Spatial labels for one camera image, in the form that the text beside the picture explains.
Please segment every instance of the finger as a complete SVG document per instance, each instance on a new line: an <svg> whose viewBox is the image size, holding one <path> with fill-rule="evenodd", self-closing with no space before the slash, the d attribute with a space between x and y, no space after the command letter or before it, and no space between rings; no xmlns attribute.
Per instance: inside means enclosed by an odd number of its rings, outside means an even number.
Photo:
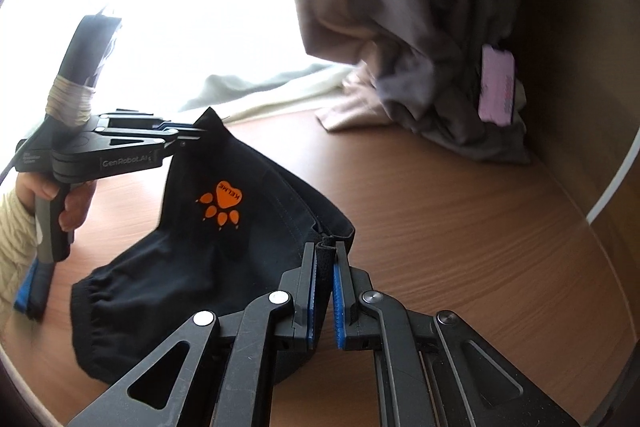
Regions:
<svg viewBox="0 0 640 427"><path fill-rule="evenodd" d="M88 182L76 187L65 198L65 210L58 220L64 232L78 229L84 224L95 193L95 185L95 182Z"/></svg>
<svg viewBox="0 0 640 427"><path fill-rule="evenodd" d="M38 172L23 172L20 175L22 177L21 182L24 186L31 190L37 197L51 201L58 195L60 187L42 174Z"/></svg>
<svg viewBox="0 0 640 427"><path fill-rule="evenodd" d="M60 213L58 222L63 232L71 232L72 230L82 227L88 215L89 209L64 210Z"/></svg>
<svg viewBox="0 0 640 427"><path fill-rule="evenodd" d="M89 209L95 193L95 182L86 182L74 188L65 198L65 210L73 211L78 208Z"/></svg>

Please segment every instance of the human hand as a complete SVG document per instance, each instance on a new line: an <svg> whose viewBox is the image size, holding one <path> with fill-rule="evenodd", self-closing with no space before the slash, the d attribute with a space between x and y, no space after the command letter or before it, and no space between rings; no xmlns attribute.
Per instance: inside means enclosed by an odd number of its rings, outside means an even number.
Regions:
<svg viewBox="0 0 640 427"><path fill-rule="evenodd" d="M61 212L58 222L63 232L71 232L79 228L91 206L94 197L95 181L86 182L74 188L65 198L65 210ZM57 195L60 187L56 182L49 180L37 172L20 172L15 182L15 194L20 203L32 216L35 212L36 196L43 200L51 201Z"/></svg>

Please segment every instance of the white string wrapping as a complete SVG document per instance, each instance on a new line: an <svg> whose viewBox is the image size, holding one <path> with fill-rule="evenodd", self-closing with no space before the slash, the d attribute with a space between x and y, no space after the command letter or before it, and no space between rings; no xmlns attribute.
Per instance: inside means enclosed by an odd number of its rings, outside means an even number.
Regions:
<svg viewBox="0 0 640 427"><path fill-rule="evenodd" d="M91 117L93 87L78 86L63 76L56 76L47 98L45 112L68 127L84 125Z"/></svg>

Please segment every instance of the black cable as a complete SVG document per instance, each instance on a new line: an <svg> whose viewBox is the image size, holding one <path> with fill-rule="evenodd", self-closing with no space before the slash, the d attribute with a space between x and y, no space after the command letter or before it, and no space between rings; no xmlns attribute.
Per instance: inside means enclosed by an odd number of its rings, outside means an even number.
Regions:
<svg viewBox="0 0 640 427"><path fill-rule="evenodd" d="M20 158L20 156L24 154L24 152L31 146L33 141L40 135L40 133L42 133L42 130L46 127L47 122L50 120L50 118L51 117L48 114L45 115L44 120L38 126L38 128L33 132L33 134L31 134L31 136L28 137L27 140L25 140L25 142L22 145L20 145L18 150L15 152L14 157L11 158L10 162L2 170L2 173L0 173L0 185L2 185L2 182L4 182L4 179L7 177L9 172L11 172L11 169L15 167L15 163L18 161L18 158Z"/></svg>

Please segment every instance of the metal rivet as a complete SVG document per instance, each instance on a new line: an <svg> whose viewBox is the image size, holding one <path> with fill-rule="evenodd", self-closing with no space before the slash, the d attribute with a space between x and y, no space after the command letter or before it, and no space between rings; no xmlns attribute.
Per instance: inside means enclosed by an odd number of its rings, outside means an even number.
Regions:
<svg viewBox="0 0 640 427"><path fill-rule="evenodd" d="M376 302L382 301L384 295L375 290L369 290L362 294L362 300L369 304L375 304Z"/></svg>
<svg viewBox="0 0 640 427"><path fill-rule="evenodd" d="M193 315L193 322L196 323L197 326L209 326L214 319L214 315L211 312L198 312Z"/></svg>
<svg viewBox="0 0 640 427"><path fill-rule="evenodd" d="M457 321L458 316L454 312L450 312L449 310L438 312L438 322L441 324L450 326L455 324Z"/></svg>
<svg viewBox="0 0 640 427"><path fill-rule="evenodd" d="M271 294L269 295L269 300L273 304L284 304L285 302L287 302L289 300L289 294L287 292L282 291L282 290L278 290L276 292L271 292Z"/></svg>

